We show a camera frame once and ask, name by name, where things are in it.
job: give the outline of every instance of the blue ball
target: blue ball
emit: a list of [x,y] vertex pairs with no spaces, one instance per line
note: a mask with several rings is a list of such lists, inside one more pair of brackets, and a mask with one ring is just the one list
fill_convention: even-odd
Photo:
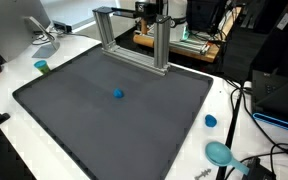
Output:
[[217,124],[217,120],[212,115],[208,114],[205,116],[205,124],[207,127],[214,127]]
[[113,93],[113,94],[114,94],[114,97],[116,97],[116,98],[118,98],[118,99],[124,97],[123,91],[120,90],[120,89],[118,89],[118,88],[114,90],[114,93]]

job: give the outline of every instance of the green cup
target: green cup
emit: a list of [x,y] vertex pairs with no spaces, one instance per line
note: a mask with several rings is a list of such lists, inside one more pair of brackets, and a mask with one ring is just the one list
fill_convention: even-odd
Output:
[[42,73],[42,74],[46,74],[48,72],[50,72],[50,68],[47,65],[47,62],[45,60],[40,60],[37,61],[34,66]]

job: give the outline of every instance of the black cable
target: black cable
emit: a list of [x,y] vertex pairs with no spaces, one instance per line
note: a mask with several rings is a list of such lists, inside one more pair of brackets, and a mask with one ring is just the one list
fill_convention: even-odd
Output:
[[45,38],[45,39],[40,39],[41,41],[48,41],[48,38]]
[[[256,155],[256,156],[250,156],[250,157],[247,157],[247,158],[245,158],[245,159],[242,159],[240,162],[241,163],[243,163],[244,161],[246,161],[246,160],[250,160],[250,159],[252,159],[252,158],[255,158],[255,157],[263,157],[263,156],[270,156],[271,154],[272,155],[276,155],[276,154],[285,154],[286,152],[285,151],[281,151],[281,152],[275,152],[275,153],[266,153],[266,154],[260,154],[260,155]],[[231,168],[231,170],[227,173],[227,175],[226,175],[226,177],[225,177],[225,179],[224,180],[227,180],[229,177],[230,177],[230,175],[232,174],[232,172],[235,170],[235,168],[233,167],[233,168]]]
[[233,86],[234,88],[240,88],[240,87],[238,87],[236,84],[234,84],[234,82],[233,81],[230,81],[230,80],[227,80],[227,79],[224,79],[229,85],[231,85],[231,86]]
[[248,95],[252,95],[253,94],[252,88],[245,87],[244,88],[244,93],[246,93]]
[[58,35],[69,35],[69,36],[82,36],[82,37],[87,37],[87,38],[91,38],[87,35],[83,35],[83,34],[72,34],[72,33],[59,33],[59,32],[50,32],[50,33],[55,33],[55,34],[58,34]]
[[214,75],[218,76],[218,77],[220,77],[220,78],[222,78],[224,80],[226,79],[226,80],[229,80],[231,82],[235,82],[235,83],[238,83],[239,85],[241,85],[241,83],[239,83],[237,79],[235,79],[235,78],[233,78],[231,76],[228,76],[227,74],[224,74],[223,72],[215,72]]
[[39,37],[37,38],[36,40],[42,40],[43,41],[43,38],[45,37],[45,35],[43,34],[42,37]]
[[276,144],[268,135],[267,133],[263,130],[263,128],[257,123],[256,119],[252,116],[252,114],[250,113],[250,111],[247,109],[246,106],[246,98],[245,98],[245,94],[242,93],[243,95],[243,99],[244,99],[244,109],[247,112],[247,114],[252,118],[253,122],[255,123],[255,125],[257,126],[257,128],[263,133],[263,135],[273,144],[276,145],[276,147],[278,147],[279,149],[281,149],[282,151],[285,151],[288,154],[288,149],[285,149],[283,147],[281,147],[279,144]]
[[232,106],[232,109],[234,110],[234,103],[233,103],[233,94],[239,90],[240,88],[236,88],[232,91],[231,95],[230,95],[230,100],[231,100],[231,106]]
[[55,40],[55,37],[54,37],[52,34],[50,34],[49,32],[46,32],[46,34],[47,34],[48,36],[50,36],[52,40]]
[[276,147],[277,144],[274,144],[271,148],[271,153],[270,153],[270,161],[271,161],[271,171],[275,175],[274,167],[273,167],[273,150]]
[[46,43],[49,43],[50,41],[45,41],[45,42],[42,42],[42,43],[32,43],[32,45],[42,45],[42,44],[46,44]]
[[82,36],[82,37],[91,38],[91,37],[89,37],[89,36],[87,36],[87,35],[83,35],[83,34],[70,34],[70,33],[63,33],[63,34],[65,34],[65,35],[70,35],[70,36]]
[[206,37],[203,37],[203,36],[198,35],[198,32],[197,32],[197,33],[193,33],[192,31],[189,31],[189,34],[190,34],[190,35],[193,35],[194,37],[196,37],[196,38],[198,38],[198,39],[200,39],[200,40],[202,40],[202,41],[212,41],[212,39],[208,39],[208,38],[206,38]]
[[169,8],[168,0],[166,2],[166,5],[167,5],[166,15],[168,16],[168,8]]
[[221,29],[218,30],[218,33],[224,35],[225,37],[222,39],[222,41],[226,41],[226,39],[227,39],[227,34],[226,34],[223,30],[221,30]]

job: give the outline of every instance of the computer monitor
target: computer monitor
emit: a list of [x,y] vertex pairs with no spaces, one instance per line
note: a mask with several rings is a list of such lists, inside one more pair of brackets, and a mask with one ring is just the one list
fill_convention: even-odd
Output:
[[41,32],[27,17],[44,27],[51,23],[39,0],[0,0],[0,55],[5,61],[16,58],[36,39],[35,33]]
[[218,33],[228,0],[187,0],[186,21],[190,31]]
[[253,113],[257,117],[258,114],[265,115],[261,115],[262,119],[270,117],[273,124],[280,127],[288,125],[288,78],[253,70],[252,86]]

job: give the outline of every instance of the white table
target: white table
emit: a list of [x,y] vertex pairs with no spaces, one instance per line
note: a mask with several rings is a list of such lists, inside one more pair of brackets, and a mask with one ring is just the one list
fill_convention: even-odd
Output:
[[[251,87],[251,83],[247,82],[246,87]],[[251,110],[251,97],[246,96],[247,108]],[[276,142],[276,143],[288,143],[288,131],[276,126],[257,121],[259,125],[264,129],[264,131]],[[236,130],[233,138],[232,152],[237,160],[242,160],[244,158],[269,153],[273,145],[265,138],[265,136],[256,127],[255,123],[251,117],[247,114],[243,102],[241,103]],[[278,148],[274,149],[274,152],[281,151]],[[269,156],[262,157],[261,164],[268,170],[271,170],[270,158]],[[274,170],[277,179],[287,179],[288,180],[288,155],[274,155]],[[230,179],[240,180],[242,174],[234,170]]]
[[[47,59],[51,69],[100,43],[80,36],[66,36],[59,41],[60,49]],[[37,46],[30,46],[18,58],[3,65],[4,70],[0,73],[0,113],[9,113],[11,118],[1,124],[0,128],[37,179],[89,179],[12,96],[16,89],[40,76],[33,67],[39,59],[31,58],[37,49]],[[167,180],[192,180],[208,168],[212,172],[207,179],[214,179],[217,175],[218,168],[205,158],[204,148],[210,141],[226,141],[232,117],[229,96],[233,88],[224,80],[213,78],[213,87],[169,171]],[[218,124],[214,128],[206,127],[204,117],[207,114],[217,118]]]

